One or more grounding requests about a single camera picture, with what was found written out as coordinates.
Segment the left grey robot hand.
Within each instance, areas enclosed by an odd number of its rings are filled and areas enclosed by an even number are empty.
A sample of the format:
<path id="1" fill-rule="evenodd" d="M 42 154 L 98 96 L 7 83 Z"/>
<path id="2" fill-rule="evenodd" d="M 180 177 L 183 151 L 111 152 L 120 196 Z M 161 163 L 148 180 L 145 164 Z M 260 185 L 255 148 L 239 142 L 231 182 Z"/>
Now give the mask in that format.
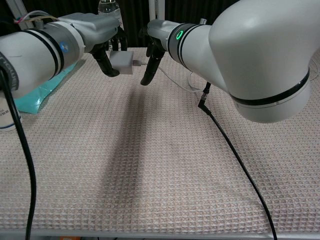
<path id="1" fill-rule="evenodd" d="M 85 45 L 84 52 L 93 56 L 106 76 L 116 77 L 120 74 L 112 67 L 106 54 L 109 43 L 114 51 L 126 51 L 128 48 L 127 35 L 117 18 L 111 15 L 76 12 L 58 19 L 79 32 Z"/>

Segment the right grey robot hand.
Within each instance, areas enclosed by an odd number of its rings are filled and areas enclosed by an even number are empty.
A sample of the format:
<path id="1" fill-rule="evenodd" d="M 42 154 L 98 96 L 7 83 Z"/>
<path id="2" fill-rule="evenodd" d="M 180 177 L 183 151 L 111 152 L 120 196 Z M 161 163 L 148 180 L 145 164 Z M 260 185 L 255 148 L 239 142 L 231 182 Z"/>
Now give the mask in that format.
<path id="1" fill-rule="evenodd" d="M 147 36 L 149 39 L 146 56 L 148 63 L 140 84 L 147 86 L 153 80 L 160 62 L 168 51 L 168 39 L 171 32 L 180 24 L 169 20 L 151 20 L 145 27 L 143 27 L 139 34 Z"/>

